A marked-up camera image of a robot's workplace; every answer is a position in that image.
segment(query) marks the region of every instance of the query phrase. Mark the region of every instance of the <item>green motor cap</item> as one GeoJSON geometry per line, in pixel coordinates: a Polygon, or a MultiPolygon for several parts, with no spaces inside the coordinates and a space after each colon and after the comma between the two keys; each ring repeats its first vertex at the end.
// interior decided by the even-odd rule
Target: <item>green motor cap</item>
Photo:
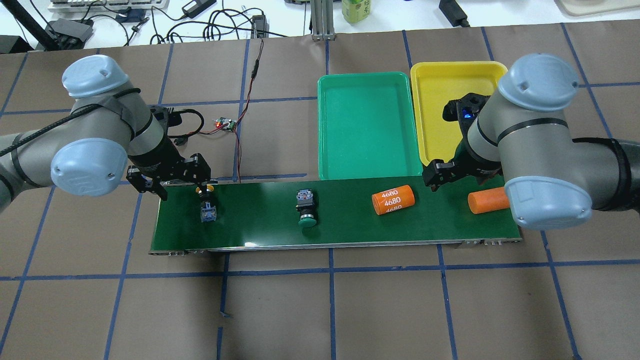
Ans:
{"type": "Polygon", "coordinates": [[[302,218],[298,222],[300,227],[312,227],[317,224],[317,221],[314,218],[302,218]]]}

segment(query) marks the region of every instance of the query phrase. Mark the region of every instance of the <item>light blue joint cover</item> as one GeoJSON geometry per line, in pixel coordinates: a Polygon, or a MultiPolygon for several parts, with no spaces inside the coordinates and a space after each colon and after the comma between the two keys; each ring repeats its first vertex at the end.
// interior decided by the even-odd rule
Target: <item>light blue joint cover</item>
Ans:
{"type": "Polygon", "coordinates": [[[74,195],[101,196],[115,190],[127,166],[127,152],[103,138],[77,140],[51,161],[53,183],[74,195]]]}
{"type": "Polygon", "coordinates": [[[545,176],[521,176],[507,181],[513,220],[533,230],[564,229],[591,218],[591,197],[568,181],[545,176]]]}
{"type": "Polygon", "coordinates": [[[106,55],[91,55],[77,60],[62,74],[62,85],[69,96],[78,99],[98,95],[126,83],[129,76],[106,55]]]}
{"type": "Polygon", "coordinates": [[[500,94],[533,111],[564,109],[578,92],[578,74],[559,57],[529,54],[516,60],[498,82],[500,94]]]}

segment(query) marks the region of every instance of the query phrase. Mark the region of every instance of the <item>green tray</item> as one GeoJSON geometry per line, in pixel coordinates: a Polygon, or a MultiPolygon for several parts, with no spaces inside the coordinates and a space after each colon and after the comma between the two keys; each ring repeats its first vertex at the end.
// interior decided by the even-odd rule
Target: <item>green tray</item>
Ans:
{"type": "Polygon", "coordinates": [[[422,173],[407,75],[318,80],[318,171],[323,180],[422,173]]]}
{"type": "Polygon", "coordinates": [[[467,205],[469,192],[503,184],[497,177],[478,186],[467,177],[435,193],[421,177],[224,184],[214,191],[218,220],[204,224],[195,187],[168,187],[150,253],[519,240],[508,209],[474,215],[467,205]],[[413,189],[415,205],[376,215],[371,195],[404,184],[413,189]],[[305,188],[317,199],[318,223],[302,229],[296,193],[305,188]]]}

